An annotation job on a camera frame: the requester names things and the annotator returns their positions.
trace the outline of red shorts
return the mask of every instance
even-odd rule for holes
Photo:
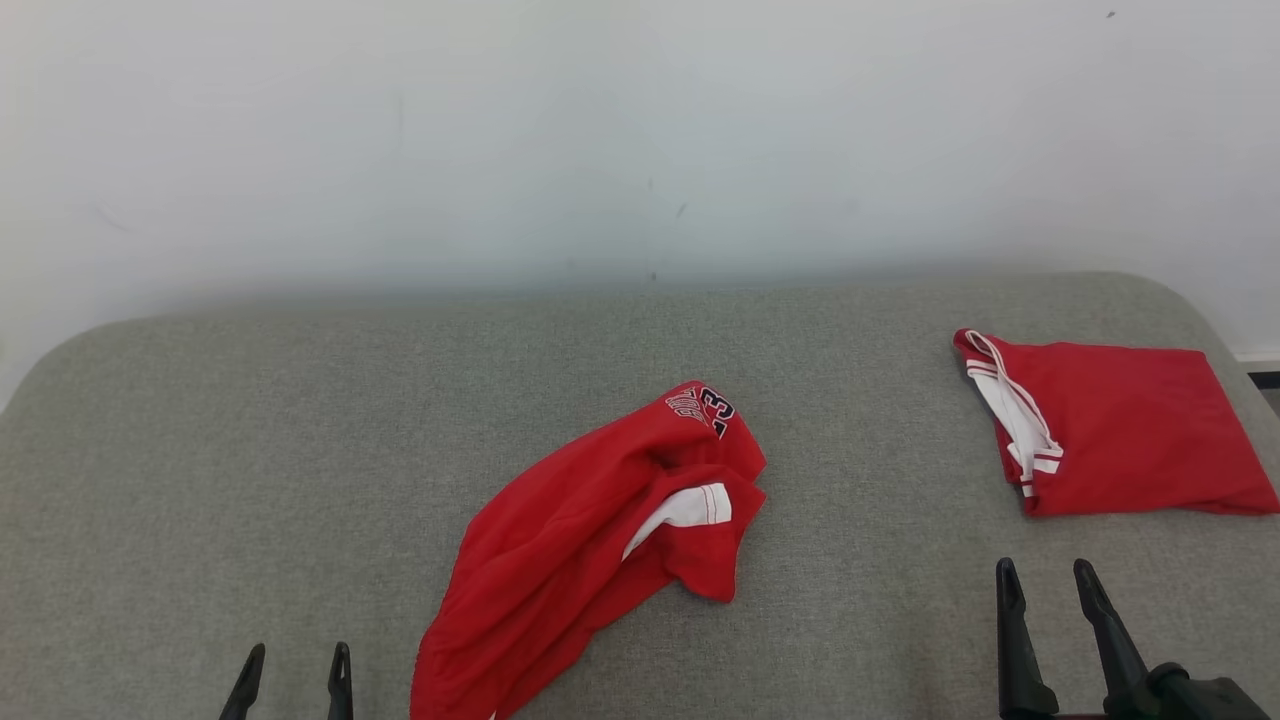
[[[1280,512],[1204,354],[955,334],[1028,515]]]

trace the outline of gray upholstered bench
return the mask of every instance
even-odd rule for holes
[[[434,301],[150,319],[45,357],[0,415],[0,715],[211,719],[266,642],[253,720],[406,715],[470,518],[570,439],[700,378],[769,468],[728,606],[669,587],[524,717],[995,715],[1010,555],[1064,710],[1105,694],[1071,561],[1147,660],[1280,708],[1280,520],[1032,521],[951,333],[1203,350],[1263,465],[1280,420],[1187,302],[1114,274]]]

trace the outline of red jersey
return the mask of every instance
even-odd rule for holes
[[[732,600],[763,469],[737,410],[690,382],[522,473],[467,527],[410,719],[508,717],[672,579]]]

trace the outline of white wall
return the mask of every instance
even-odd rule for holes
[[[8,0],[0,401],[76,332],[280,287],[1108,268],[1280,352],[1277,27],[1275,0]]]

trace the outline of white trim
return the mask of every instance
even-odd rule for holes
[[[658,525],[692,528],[695,525],[718,525],[732,519],[733,505],[728,501],[724,483],[682,489],[667,496],[667,500],[640,525],[626,550],[622,551],[622,559],[626,560],[632,550],[640,547],[640,543],[648,539],[658,529]]]
[[[1039,411],[1039,406],[1036,405],[1032,393],[1009,377],[1000,350],[977,331],[965,332],[965,340],[974,350],[992,360],[992,363],[968,360],[965,368],[968,368],[968,375],[978,386],[982,398],[996,415],[996,420],[1012,439],[1006,450],[1023,470],[1023,495],[1032,497],[1036,495],[1036,488],[1032,484],[1034,471],[1057,473],[1062,446],[1053,441],[1048,423]]]

